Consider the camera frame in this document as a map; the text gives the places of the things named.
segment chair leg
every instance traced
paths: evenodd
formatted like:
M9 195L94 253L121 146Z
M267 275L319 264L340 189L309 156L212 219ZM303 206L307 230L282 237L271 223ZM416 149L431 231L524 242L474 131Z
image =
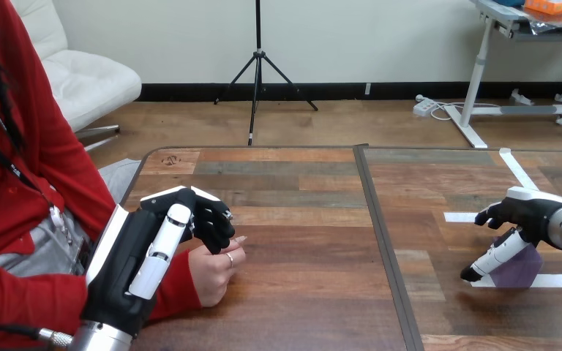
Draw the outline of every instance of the chair leg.
M98 146L105 145L106 143L108 143L108 142L110 142L110 141L112 141L112 140L117 139L117 137L118 137L118 135L114 135L114 136L112 136L112 137L108 137L108 138L106 138L106 139L104 139L104 140L101 140L101 141L99 141L99 142L97 142L97 143L93 143L93 144L91 144L91 145L87 145L87 146L85 146L85 151L90 152L91 150L97 148Z
M95 135L105 134L109 132L119 133L119 125L115 124L113 126L88 128L88 129L79 130L74 134L78 139L83 139L85 137L93 137Z

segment red cardigan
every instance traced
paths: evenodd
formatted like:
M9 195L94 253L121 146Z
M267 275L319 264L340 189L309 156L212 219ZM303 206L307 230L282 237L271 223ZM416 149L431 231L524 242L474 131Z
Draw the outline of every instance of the red cardigan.
M0 63L12 87L13 118L26 143L24 162L1 127L0 150L34 179L55 205L61 210L68 208L93 240L98 239L115 203L61 114L42 63L10 0L0 0ZM31 254L34 244L29 231L47 215L48 204L42 196L0 165L0 254ZM0 324L74 333L86 293L82 276L18 278L0 268ZM201 307L190 276L188 253L173 261L157 297L153 318ZM29 345L33 344L0 335L0 347Z

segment red sleeve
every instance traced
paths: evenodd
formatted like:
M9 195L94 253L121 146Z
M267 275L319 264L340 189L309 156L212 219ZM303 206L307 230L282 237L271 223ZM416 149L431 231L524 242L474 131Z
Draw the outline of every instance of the red sleeve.
M156 307L151 313L150 320L158 320L179 312L201 308L197 290L195 290L190 276L188 254L188 251L182 252L171 261L171 267L160 283L156 294Z
M83 276L51 274L18 278L0 268L0 325L28 325L72 334L80 324L79 315L86 299ZM0 347L35 344L28 339L0 334Z
M53 98L42 62L8 0L0 0L1 60L14 82L12 96L21 114L37 121L39 172L64 198L93 240L104 230L115 202L85 149Z

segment black tripod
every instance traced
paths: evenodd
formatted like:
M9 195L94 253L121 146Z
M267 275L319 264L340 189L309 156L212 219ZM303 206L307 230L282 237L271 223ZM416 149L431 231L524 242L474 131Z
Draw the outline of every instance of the black tripod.
M225 96L227 91L229 91L229 89L231 89L233 84L236 83L238 78L240 78L240 76L244 73L244 71L246 71L247 68L249 68L249 66L254 61L256 62L255 63L255 90L253 91L253 106L251 107L251 127L249 128L249 146L251 146L252 143L253 143L253 124L255 123L255 109L257 108L257 103L258 103L258 91L261 93L262 92L262 86L263 86L262 79L261 79L261 64L262 64L261 60L262 59L266 60L266 62L268 62L272 66L272 68L274 68L274 70L277 71L277 73L279 73L279 75L281 77L283 77L283 79L285 79L286 82L291 84L296 89L296 93L299 95L299 97L301 99L303 99L304 101L308 102L309 105L311 105L311 107L313 107L313 110L316 110L316 111L318 110L318 107L315 106L313 104L313 102L311 102L311 100L308 100L306 97L304 97L304 95L301 93L299 87L296 84L292 83L291 80L288 77L286 77L283 74L283 72L281 72L281 70L279 68L277 68L277 66L275 66L272 63L272 61L270 61L270 58L268 58L268 56L266 56L266 53L261 50L260 0L255 0L255 25L257 27L257 35L258 35L258 50L253 53L253 57L247 62L247 64L242 69L242 71L240 71L240 73L238 73L238 75L231 81L231 83L229 83L227 88L214 101L215 105L218 104L219 101Z

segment black baseboard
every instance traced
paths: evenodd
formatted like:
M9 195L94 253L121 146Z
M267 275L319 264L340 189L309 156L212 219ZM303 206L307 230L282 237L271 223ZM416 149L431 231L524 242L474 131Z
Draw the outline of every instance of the black baseboard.
M227 84L145 83L138 101L147 102L213 102ZM372 83L370 94L365 94L365 83L302 83L301 91L311 100L407 100L422 94L430 99L464 99L468 82L428 83ZM562 94L562 82L486 82L479 87L480 99L505 99L518 88L531 99L554 99ZM300 98L287 84L264 84L259 100L296 101ZM250 101L253 84L236 84L225 101Z

